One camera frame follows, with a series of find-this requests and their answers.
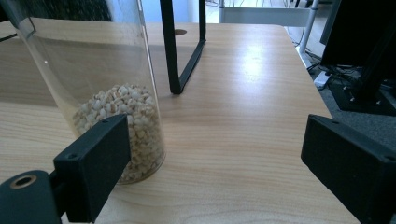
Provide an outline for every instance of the clear glass container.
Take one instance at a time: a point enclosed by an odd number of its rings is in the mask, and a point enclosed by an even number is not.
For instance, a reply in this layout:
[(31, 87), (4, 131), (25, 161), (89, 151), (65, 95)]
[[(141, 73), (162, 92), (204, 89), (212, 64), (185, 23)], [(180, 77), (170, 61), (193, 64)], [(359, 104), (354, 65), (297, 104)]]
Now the clear glass container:
[(119, 183), (152, 175), (165, 151), (140, 0), (0, 0), (79, 137), (128, 114), (132, 160)]

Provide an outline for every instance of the wooden table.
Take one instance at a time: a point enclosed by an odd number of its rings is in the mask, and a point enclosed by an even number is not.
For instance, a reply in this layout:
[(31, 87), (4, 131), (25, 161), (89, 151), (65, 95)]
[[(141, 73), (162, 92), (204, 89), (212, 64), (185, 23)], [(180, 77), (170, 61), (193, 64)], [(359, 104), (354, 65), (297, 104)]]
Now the wooden table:
[[(177, 37), (184, 67), (198, 28), (177, 28), (188, 31)], [(179, 96), (169, 91), (161, 25), (148, 36), (167, 155), (150, 178), (117, 185), (97, 223), (358, 222), (301, 161), (308, 114), (330, 114), (284, 28), (208, 24)], [(21, 40), (1, 42), (0, 182), (52, 171), (73, 141)]]

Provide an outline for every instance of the black monitor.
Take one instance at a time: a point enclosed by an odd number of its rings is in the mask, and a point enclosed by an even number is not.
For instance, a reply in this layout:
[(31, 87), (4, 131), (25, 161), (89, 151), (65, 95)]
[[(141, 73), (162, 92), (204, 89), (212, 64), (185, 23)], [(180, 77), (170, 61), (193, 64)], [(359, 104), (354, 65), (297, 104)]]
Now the black monitor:
[(329, 85), (340, 109), (396, 116), (381, 94), (384, 79), (395, 77), (396, 1), (341, 0), (328, 25), (321, 65), (361, 66), (352, 86)]

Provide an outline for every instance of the black metal stand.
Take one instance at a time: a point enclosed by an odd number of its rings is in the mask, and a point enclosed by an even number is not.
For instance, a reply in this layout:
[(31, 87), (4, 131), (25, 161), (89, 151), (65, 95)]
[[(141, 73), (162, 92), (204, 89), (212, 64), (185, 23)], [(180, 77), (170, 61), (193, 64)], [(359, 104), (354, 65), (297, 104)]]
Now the black metal stand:
[(192, 70), (201, 58), (201, 52), (206, 42), (206, 13), (205, 0), (199, 0), (199, 42), (191, 55), (181, 76), (178, 76), (177, 50), (175, 40), (175, 22), (172, 0), (161, 0), (161, 13), (163, 18), (163, 38), (165, 42), (166, 64), (168, 67), (169, 86), (173, 94), (181, 94)]

